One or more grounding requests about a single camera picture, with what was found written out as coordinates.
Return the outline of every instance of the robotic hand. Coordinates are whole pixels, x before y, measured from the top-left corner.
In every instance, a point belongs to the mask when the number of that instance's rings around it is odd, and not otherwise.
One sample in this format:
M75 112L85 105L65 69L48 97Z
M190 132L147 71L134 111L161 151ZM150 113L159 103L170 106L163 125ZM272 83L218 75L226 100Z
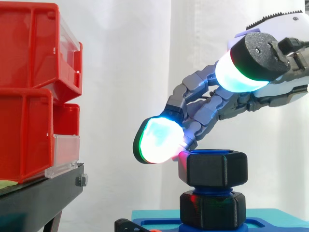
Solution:
M228 42L228 52L214 65L184 78L164 111L146 119L133 143L141 163L177 160L218 120L261 107L277 107L307 94L309 16L276 14L247 27ZM219 86L210 97L209 86Z

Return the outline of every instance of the gear teeth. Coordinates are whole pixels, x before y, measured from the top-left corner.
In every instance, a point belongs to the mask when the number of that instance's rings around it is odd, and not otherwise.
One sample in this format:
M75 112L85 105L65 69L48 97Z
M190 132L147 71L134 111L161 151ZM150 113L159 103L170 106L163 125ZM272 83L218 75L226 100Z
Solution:
M287 13L280 12L280 13L275 13L275 14L272 14L272 15L264 16L259 21L256 21L255 23L252 23L251 25L247 26L246 30L254 28L255 26L265 22L268 19L275 18L275 17L282 16L282 15L290 15L290 14L296 14L296 13L303 13L303 12L302 11L292 11L292 12L287 12Z

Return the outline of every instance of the white backdrop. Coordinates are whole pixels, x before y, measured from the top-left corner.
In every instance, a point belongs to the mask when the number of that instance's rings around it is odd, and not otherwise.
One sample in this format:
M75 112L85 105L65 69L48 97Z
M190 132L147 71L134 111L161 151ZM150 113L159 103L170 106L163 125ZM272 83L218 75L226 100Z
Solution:
M56 0L84 44L81 161L89 183L62 214L60 232L112 232L134 209L178 208L189 187L177 164L142 165L132 142L187 75L213 64L226 42L266 14L303 0ZM245 152L247 206L309 219L309 97L218 122L200 148Z

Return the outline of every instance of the green light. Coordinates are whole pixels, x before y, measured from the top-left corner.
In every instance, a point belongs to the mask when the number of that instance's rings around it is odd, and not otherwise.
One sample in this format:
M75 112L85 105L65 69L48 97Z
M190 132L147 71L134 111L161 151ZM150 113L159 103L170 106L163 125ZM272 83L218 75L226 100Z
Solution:
M140 154L149 163L162 163L183 149L183 129L164 117L151 118L140 137Z
M233 64L230 51L218 61L216 77L219 84L230 92L252 92L268 84L268 81L255 81L244 76Z

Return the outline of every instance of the red storage bin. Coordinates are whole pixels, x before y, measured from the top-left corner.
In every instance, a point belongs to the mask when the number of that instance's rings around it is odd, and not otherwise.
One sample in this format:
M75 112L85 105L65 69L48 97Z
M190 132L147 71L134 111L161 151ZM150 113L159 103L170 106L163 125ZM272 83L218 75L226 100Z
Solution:
M82 49L56 4L0 1L0 87L72 100L82 94Z
M53 178L77 167L79 106L54 105L51 91L0 88L0 128L0 180Z

